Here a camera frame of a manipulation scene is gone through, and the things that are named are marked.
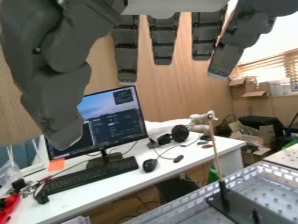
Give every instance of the keyboard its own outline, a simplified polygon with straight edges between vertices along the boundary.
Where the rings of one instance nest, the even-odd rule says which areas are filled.
[[[129,157],[104,166],[98,166],[51,179],[46,183],[43,191],[47,195],[56,194],[62,191],[80,187],[82,185],[117,176],[137,169],[139,164],[136,158]]]

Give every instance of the white desk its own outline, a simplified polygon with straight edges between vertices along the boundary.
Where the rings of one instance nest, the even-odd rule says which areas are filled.
[[[197,136],[197,133],[192,133],[188,142],[193,141]],[[221,156],[223,171],[228,175],[244,168],[240,148],[245,145],[245,142],[221,137],[216,138],[216,142]],[[139,141],[133,150],[125,155],[127,157],[136,156],[140,168],[147,159],[157,157],[155,151],[147,148],[147,143],[148,139]],[[159,153],[163,153],[173,145],[175,143],[159,148]],[[131,146],[132,143],[119,147],[114,152],[125,152]],[[157,169],[152,173],[145,173],[143,169],[139,169],[94,182],[51,195],[50,203],[46,205],[39,205],[34,197],[30,196],[22,200],[10,224],[48,224],[66,221],[68,218],[179,175],[215,158],[213,148],[203,149],[196,143],[188,147],[173,148],[164,156],[175,158],[181,154],[184,155],[184,159],[180,163],[160,159]],[[88,156],[71,159],[67,161],[67,167],[88,159],[91,159]],[[78,166],[74,171],[83,169],[84,166]],[[48,175],[50,173],[44,170],[31,175],[27,179],[39,180]]]

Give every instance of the computer mouse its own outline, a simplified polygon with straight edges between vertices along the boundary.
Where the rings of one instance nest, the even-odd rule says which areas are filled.
[[[151,173],[157,167],[157,159],[148,159],[143,163],[143,169],[147,173]]]

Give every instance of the monitor stand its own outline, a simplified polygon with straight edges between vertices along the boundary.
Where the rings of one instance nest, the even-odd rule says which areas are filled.
[[[108,154],[106,150],[102,150],[102,157],[92,159],[87,164],[87,169],[95,168],[98,166],[104,166],[108,163],[116,162],[123,159],[123,154],[120,152]]]

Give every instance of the window blinds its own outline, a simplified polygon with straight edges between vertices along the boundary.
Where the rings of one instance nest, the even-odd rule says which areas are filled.
[[[248,64],[240,64],[241,77],[256,76],[259,82],[289,80],[298,91],[298,49]]]

